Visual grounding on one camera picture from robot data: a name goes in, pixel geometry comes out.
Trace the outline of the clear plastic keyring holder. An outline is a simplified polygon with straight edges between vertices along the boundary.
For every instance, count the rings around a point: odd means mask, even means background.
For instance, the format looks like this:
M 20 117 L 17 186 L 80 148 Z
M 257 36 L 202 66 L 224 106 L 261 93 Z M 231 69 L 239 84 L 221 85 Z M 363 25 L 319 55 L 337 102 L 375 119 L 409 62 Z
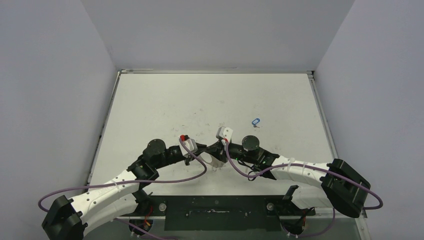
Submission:
M 225 166 L 223 162 L 210 155 L 209 153 L 203 152 L 198 156 L 206 165 L 209 165 L 211 170 L 216 172 Z

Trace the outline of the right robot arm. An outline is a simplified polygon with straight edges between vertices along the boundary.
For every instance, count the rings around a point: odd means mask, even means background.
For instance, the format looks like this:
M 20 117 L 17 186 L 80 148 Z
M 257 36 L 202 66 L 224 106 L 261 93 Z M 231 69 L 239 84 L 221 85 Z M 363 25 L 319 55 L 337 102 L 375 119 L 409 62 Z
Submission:
M 243 138 L 241 144 L 220 138 L 206 146 L 203 152 L 224 163 L 240 160 L 251 164 L 258 177 L 290 180 L 317 188 L 317 193 L 298 191 L 283 199 L 282 207 L 290 215 L 312 207 L 334 208 L 341 214 L 358 218 L 370 193 L 370 183 L 347 162 L 335 158 L 329 163 L 309 163 L 289 159 L 260 147 L 254 135 Z

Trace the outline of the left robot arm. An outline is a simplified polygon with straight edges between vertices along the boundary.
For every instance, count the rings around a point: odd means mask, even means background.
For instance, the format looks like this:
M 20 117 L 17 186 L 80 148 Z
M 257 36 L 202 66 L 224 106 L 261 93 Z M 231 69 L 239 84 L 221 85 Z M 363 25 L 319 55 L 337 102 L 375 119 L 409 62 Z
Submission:
M 160 168 L 197 159 L 207 148 L 182 135 L 180 144 L 166 147 L 153 139 L 135 162 L 113 179 L 101 185 L 88 185 L 88 191 L 67 198 L 56 198 L 46 211 L 41 226 L 50 240 L 81 240 L 95 228 L 122 215 L 144 215 L 152 200 L 143 190 L 159 183 Z

